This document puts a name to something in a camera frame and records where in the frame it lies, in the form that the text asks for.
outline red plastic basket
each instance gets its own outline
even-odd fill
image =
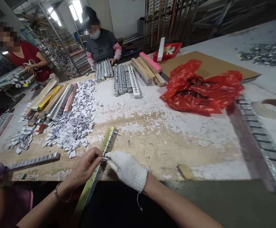
[[[166,60],[168,60],[168,59],[174,58],[174,57],[179,53],[182,44],[183,44],[183,43],[164,44],[164,47],[172,46],[172,47],[175,47],[176,50],[174,51],[173,54],[163,54],[162,61],[166,61]],[[158,53],[159,53],[159,50],[156,51],[156,53],[154,54],[154,57],[153,57],[153,61],[154,61],[154,62],[158,62],[158,61],[157,61],[157,59],[158,59]]]

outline black hat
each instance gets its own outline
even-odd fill
[[[91,29],[91,26],[94,24],[99,24],[96,12],[88,6],[84,6],[83,8],[82,20],[84,30]]]

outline window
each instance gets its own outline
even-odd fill
[[[48,17],[49,19],[51,19],[51,18],[54,19],[58,23],[59,26],[62,26],[57,13],[53,10],[53,7],[48,8],[47,12],[50,15],[50,17]]]
[[[82,11],[80,0],[74,0],[72,4],[69,6],[69,9],[71,10],[71,15],[74,18],[74,21],[79,20],[79,22],[82,23],[83,11]]]
[[[77,14],[76,14],[76,11],[75,11],[75,8],[74,8],[73,4],[71,4],[69,6],[69,9],[71,10],[71,15],[74,18],[74,21],[78,20],[78,17],[77,17]]]

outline pink wooden block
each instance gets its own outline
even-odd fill
[[[146,55],[144,52],[140,52],[140,57],[146,60],[146,64],[151,68],[151,70],[154,73],[161,73],[162,68],[156,64],[148,55]]]

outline tape roll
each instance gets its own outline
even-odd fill
[[[272,105],[276,107],[276,99],[266,99],[260,102],[252,103],[254,110],[257,114],[270,119],[276,119],[276,111],[268,109],[266,105]]]

